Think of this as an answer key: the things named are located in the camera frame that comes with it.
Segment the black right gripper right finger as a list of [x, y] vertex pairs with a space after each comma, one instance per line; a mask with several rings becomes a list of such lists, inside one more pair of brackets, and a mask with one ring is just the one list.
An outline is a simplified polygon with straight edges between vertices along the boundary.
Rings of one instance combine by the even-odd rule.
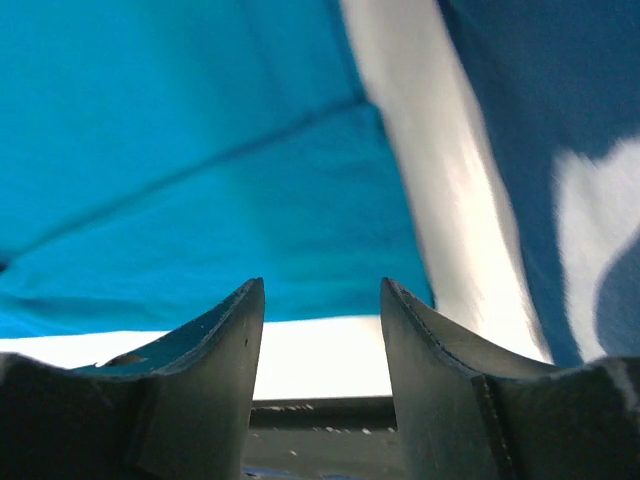
[[381, 284], [381, 324], [411, 479], [635, 479], [639, 361], [559, 368], [510, 352]]

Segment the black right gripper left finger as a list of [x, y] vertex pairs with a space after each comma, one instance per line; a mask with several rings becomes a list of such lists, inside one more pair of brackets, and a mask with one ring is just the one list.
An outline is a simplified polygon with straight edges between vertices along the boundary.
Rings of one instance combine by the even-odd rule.
[[264, 284], [101, 367], [1, 357], [5, 479], [237, 479]]

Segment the bright blue t-shirt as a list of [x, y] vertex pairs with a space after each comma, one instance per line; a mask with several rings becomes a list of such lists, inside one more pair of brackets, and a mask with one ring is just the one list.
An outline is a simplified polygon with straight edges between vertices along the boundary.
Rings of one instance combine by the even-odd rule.
[[246, 280], [271, 321], [423, 300], [336, 1], [5, 1], [1, 334], [171, 330]]

